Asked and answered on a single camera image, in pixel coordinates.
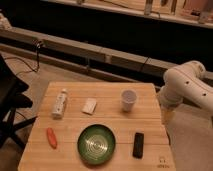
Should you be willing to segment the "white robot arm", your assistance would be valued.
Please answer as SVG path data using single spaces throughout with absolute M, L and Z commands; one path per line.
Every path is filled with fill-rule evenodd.
M 172 120 L 173 110 L 184 98 L 213 115 L 213 87 L 202 81 L 205 72 L 201 62 L 189 61 L 169 68 L 164 73 L 164 85 L 157 93 L 164 125 Z

